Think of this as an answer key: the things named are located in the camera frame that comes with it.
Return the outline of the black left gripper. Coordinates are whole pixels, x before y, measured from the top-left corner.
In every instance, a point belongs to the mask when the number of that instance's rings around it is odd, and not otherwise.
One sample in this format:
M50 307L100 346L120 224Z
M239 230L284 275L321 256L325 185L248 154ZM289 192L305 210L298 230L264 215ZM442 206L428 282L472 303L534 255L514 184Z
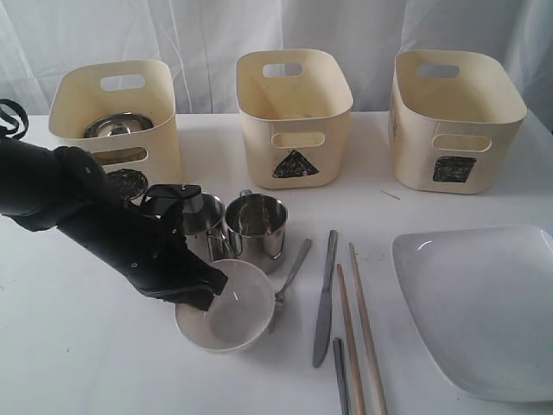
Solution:
M57 229L115 269L142 295L208 311L228 277L201 261L180 230L182 211L199 209L199 185L155 185L139 206L99 199Z

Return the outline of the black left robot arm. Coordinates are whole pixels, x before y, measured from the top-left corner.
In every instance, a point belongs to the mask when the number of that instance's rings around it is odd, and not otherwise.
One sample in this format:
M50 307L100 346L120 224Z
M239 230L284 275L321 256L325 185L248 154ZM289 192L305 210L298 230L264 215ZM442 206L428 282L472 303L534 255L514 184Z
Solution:
M122 198L92 154L23 141L29 117L1 101L1 214L31 232L57 228L122 274L143 296L209 310L228 277L195 255L181 228L198 185L156 184Z

